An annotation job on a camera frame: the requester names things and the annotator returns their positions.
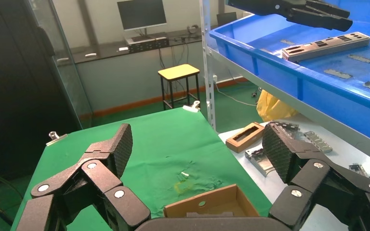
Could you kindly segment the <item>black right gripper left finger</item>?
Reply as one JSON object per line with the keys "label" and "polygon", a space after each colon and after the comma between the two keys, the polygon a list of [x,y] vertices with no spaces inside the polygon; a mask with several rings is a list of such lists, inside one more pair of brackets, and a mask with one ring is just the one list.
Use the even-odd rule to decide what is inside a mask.
{"label": "black right gripper left finger", "polygon": [[77,163],[36,184],[17,230],[65,231],[89,206],[114,231],[133,231],[150,220],[149,208],[121,180],[132,145],[131,126],[124,123],[112,138],[92,143]]}

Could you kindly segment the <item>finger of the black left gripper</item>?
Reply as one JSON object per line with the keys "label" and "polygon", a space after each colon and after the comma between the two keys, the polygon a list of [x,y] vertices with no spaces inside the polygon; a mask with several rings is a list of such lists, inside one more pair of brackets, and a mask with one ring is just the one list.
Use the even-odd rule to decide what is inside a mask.
{"label": "finger of the black left gripper", "polygon": [[228,5],[259,16],[278,14],[287,21],[329,30],[347,31],[353,24],[348,18],[316,12],[306,7],[307,0],[229,0]]}
{"label": "finger of the black left gripper", "polygon": [[316,10],[316,12],[335,15],[342,18],[348,18],[350,16],[349,11],[319,0],[307,0],[306,7]]}

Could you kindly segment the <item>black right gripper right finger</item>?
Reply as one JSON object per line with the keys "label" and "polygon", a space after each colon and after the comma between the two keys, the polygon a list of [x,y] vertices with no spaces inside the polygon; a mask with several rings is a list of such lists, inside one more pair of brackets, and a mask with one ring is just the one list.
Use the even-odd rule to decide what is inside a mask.
{"label": "black right gripper right finger", "polygon": [[297,231],[320,205],[350,231],[370,231],[370,178],[334,163],[315,145],[292,139],[275,123],[265,126],[262,146],[286,184],[270,218]]}

